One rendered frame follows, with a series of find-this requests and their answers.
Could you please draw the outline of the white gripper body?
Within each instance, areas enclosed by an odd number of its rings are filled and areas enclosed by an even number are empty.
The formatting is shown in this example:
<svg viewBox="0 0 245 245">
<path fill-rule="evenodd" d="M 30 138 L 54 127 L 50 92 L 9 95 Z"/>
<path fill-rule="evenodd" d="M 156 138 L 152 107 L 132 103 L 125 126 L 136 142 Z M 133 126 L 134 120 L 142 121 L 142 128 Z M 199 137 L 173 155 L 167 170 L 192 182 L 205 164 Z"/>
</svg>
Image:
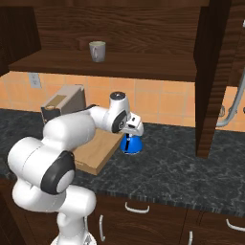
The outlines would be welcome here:
<svg viewBox="0 0 245 245">
<path fill-rule="evenodd" d="M 124 127 L 123 132 L 134 136 L 142 136 L 144 134 L 144 125 L 141 122 L 137 126 L 127 124 Z"/>
</svg>

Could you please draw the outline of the blue kettle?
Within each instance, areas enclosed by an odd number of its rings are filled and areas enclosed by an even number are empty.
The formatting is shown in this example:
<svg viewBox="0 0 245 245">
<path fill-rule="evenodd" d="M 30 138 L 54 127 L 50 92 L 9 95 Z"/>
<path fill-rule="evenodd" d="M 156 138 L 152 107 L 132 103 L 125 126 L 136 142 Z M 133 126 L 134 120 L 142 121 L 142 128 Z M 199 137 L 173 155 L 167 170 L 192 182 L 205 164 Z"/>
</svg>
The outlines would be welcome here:
<svg viewBox="0 0 245 245">
<path fill-rule="evenodd" d="M 141 152 L 143 149 L 141 137 L 125 134 L 122 137 L 120 148 L 124 154 L 137 154 Z"/>
</svg>

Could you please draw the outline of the wooden tray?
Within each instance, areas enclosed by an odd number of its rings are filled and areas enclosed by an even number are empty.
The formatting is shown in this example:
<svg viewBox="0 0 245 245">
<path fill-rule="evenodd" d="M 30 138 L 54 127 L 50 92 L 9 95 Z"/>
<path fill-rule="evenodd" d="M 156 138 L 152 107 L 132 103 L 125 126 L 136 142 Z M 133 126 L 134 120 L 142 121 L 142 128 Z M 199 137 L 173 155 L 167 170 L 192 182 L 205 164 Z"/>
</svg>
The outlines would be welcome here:
<svg viewBox="0 0 245 245">
<path fill-rule="evenodd" d="M 98 175 L 119 147 L 122 138 L 122 133 L 113 134 L 97 129 L 91 142 L 74 151 L 76 168 Z"/>
</svg>

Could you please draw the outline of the grey mug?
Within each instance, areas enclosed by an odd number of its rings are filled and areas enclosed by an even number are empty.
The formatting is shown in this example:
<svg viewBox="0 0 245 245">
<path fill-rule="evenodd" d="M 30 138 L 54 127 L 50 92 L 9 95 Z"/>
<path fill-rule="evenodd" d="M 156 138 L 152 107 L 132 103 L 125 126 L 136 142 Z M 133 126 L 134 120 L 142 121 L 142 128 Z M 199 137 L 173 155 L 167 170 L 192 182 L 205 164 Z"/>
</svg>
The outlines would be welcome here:
<svg viewBox="0 0 245 245">
<path fill-rule="evenodd" d="M 104 62 L 106 43 L 104 41 L 91 41 L 90 54 L 94 62 Z"/>
</svg>

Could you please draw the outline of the dark wood cabinet door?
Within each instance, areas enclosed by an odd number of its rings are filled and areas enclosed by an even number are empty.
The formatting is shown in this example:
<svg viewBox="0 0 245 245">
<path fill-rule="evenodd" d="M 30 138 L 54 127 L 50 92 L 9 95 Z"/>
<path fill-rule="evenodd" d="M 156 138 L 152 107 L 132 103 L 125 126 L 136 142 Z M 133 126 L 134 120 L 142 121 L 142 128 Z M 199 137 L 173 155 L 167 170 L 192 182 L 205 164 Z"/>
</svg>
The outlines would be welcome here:
<svg viewBox="0 0 245 245">
<path fill-rule="evenodd" d="M 9 66 L 41 49 L 32 7 L 0 7 L 0 77 Z"/>
<path fill-rule="evenodd" d="M 195 154 L 207 158 L 218 113 L 208 115 L 214 78 L 232 0 L 210 0 L 202 7 L 194 46 L 195 78 Z"/>
</svg>

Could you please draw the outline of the beige toaster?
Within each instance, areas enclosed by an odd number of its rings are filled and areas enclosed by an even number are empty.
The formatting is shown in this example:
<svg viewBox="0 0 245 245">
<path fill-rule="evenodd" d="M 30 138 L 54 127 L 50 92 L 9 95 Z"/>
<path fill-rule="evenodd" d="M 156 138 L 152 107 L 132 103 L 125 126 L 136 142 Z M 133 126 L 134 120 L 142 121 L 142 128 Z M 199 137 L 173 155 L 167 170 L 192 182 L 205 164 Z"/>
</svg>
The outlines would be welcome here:
<svg viewBox="0 0 245 245">
<path fill-rule="evenodd" d="M 40 109 L 43 122 L 47 123 L 55 117 L 78 112 L 85 107 L 84 86 L 81 84 L 63 85 Z"/>
</svg>

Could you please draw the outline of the dark wood drawer front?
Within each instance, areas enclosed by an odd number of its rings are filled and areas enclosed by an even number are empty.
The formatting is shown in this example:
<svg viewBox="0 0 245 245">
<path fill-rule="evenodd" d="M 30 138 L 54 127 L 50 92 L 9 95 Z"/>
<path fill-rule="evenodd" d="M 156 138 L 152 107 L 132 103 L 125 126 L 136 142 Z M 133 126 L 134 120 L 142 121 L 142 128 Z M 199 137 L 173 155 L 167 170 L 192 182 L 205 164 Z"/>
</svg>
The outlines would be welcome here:
<svg viewBox="0 0 245 245">
<path fill-rule="evenodd" d="M 230 229 L 232 225 L 245 228 L 245 217 L 188 210 L 180 245 L 188 245 L 189 231 L 193 233 L 191 245 L 245 245 L 245 233 Z"/>
<path fill-rule="evenodd" d="M 128 212 L 124 203 L 146 214 Z M 103 215 L 104 245 L 179 245 L 187 210 L 163 204 L 148 203 L 97 195 L 97 217 Z"/>
</svg>

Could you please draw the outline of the grey sink tap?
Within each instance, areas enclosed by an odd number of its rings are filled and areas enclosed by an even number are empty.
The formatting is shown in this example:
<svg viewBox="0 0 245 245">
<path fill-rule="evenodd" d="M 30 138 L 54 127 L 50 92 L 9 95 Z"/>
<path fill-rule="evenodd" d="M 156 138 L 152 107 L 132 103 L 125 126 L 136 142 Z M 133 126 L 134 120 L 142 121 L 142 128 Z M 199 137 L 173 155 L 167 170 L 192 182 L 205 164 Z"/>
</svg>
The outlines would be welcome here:
<svg viewBox="0 0 245 245">
<path fill-rule="evenodd" d="M 241 66 L 240 70 L 236 71 L 236 75 L 238 77 L 238 87 L 236 91 L 236 95 L 234 97 L 234 101 L 230 109 L 228 110 L 228 116 L 223 121 L 218 121 L 216 126 L 217 127 L 224 127 L 226 126 L 234 117 L 237 107 L 240 104 L 242 96 L 245 91 L 245 20 L 242 24 L 242 32 L 239 43 L 243 42 L 243 57 L 241 58 L 243 65 Z"/>
</svg>

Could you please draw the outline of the dark wood wall cabinet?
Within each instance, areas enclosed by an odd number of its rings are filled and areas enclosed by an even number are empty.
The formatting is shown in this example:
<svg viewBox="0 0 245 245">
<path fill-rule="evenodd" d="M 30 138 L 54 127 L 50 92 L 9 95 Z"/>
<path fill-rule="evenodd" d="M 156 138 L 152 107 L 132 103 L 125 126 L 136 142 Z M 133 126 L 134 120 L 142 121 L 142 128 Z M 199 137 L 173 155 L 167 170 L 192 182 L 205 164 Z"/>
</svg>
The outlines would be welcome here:
<svg viewBox="0 0 245 245">
<path fill-rule="evenodd" d="M 210 0 L 33 2 L 41 49 L 12 71 L 193 81 L 200 9 Z M 91 41 L 104 41 L 94 62 Z"/>
</svg>

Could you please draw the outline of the white wall outlet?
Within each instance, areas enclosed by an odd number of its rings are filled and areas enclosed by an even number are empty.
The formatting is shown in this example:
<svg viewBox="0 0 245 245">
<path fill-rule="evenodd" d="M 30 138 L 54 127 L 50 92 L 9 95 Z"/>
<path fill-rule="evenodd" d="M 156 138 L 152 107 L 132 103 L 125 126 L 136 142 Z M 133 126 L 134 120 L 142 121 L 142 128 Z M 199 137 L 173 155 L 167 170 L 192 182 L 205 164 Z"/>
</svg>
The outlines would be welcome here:
<svg viewBox="0 0 245 245">
<path fill-rule="evenodd" d="M 28 73 L 29 82 L 32 88 L 41 88 L 40 77 L 38 73 Z"/>
</svg>

